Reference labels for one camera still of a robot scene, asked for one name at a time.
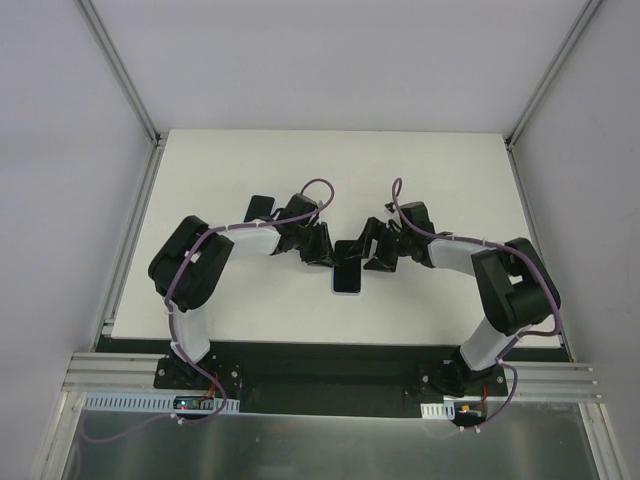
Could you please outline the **black smartphone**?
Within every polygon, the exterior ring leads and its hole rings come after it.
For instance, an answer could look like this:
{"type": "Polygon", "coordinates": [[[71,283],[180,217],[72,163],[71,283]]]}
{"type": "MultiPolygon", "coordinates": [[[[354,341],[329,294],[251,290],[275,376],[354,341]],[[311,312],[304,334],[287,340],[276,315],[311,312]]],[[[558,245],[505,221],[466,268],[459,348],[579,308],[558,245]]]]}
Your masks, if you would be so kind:
{"type": "Polygon", "coordinates": [[[275,209],[276,200],[271,196],[253,195],[250,198],[245,216],[245,222],[271,217],[275,209]]]}
{"type": "Polygon", "coordinates": [[[361,259],[348,259],[347,251],[353,245],[353,240],[338,240],[335,243],[334,251],[336,255],[333,270],[337,268],[361,271],[361,259]]]}

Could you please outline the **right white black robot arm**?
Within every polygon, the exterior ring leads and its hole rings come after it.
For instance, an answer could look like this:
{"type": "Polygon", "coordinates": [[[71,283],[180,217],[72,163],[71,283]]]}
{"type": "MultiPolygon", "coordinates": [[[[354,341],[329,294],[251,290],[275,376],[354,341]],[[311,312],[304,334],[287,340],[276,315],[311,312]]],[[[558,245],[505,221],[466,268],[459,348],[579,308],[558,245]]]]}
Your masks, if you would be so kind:
{"type": "Polygon", "coordinates": [[[456,240],[437,233],[424,202],[399,208],[398,221],[367,219],[359,238],[345,247],[346,261],[366,270],[393,272],[408,257],[430,269],[446,269],[475,279],[483,318],[450,360],[429,374],[432,387],[462,397],[481,388],[515,343],[561,306],[559,292],[532,243],[522,237],[503,245],[456,240]]]}

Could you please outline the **lavender phone case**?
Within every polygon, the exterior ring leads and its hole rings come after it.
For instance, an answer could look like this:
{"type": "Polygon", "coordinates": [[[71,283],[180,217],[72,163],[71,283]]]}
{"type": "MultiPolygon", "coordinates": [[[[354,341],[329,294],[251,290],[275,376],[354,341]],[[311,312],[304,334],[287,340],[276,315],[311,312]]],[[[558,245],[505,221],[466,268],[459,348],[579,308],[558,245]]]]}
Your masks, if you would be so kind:
{"type": "Polygon", "coordinates": [[[335,295],[356,296],[361,293],[361,271],[337,268],[332,271],[331,290],[335,295]]]}

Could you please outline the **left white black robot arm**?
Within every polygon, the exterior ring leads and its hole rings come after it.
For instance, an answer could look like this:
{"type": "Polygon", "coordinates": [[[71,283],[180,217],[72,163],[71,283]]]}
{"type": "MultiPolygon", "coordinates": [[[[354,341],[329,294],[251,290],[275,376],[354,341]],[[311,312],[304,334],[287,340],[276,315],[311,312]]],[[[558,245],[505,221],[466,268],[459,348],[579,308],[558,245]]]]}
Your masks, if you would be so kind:
{"type": "Polygon", "coordinates": [[[154,256],[148,276],[167,308],[169,359],[188,388],[204,387],[213,375],[206,321],[191,313],[209,301],[227,263],[295,250],[307,265],[333,266],[328,226],[319,220],[323,209],[301,193],[281,208],[274,198],[255,195],[239,224],[214,226],[195,215],[185,217],[154,256]]]}

